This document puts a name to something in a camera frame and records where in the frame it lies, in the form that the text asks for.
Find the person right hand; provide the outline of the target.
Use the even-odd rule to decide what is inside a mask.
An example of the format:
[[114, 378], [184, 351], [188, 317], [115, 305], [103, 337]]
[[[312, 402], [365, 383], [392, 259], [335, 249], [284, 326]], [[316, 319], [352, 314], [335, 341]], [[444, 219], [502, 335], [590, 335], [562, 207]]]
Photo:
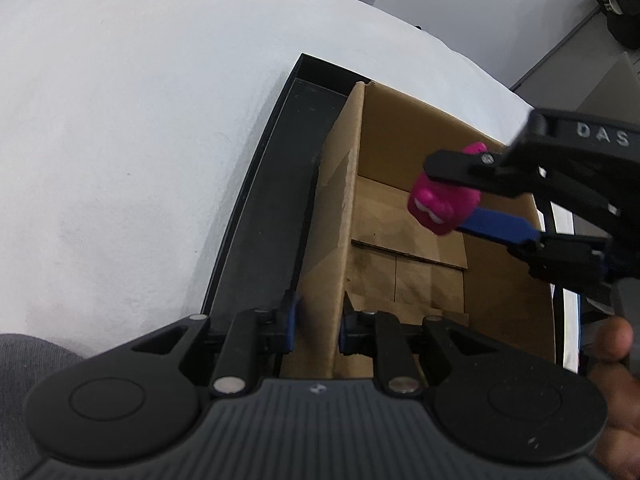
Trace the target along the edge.
[[593, 345], [597, 363], [589, 378], [608, 404], [608, 423], [594, 458], [614, 479], [639, 478], [639, 379], [622, 364], [633, 344], [631, 325], [614, 316], [599, 328]]

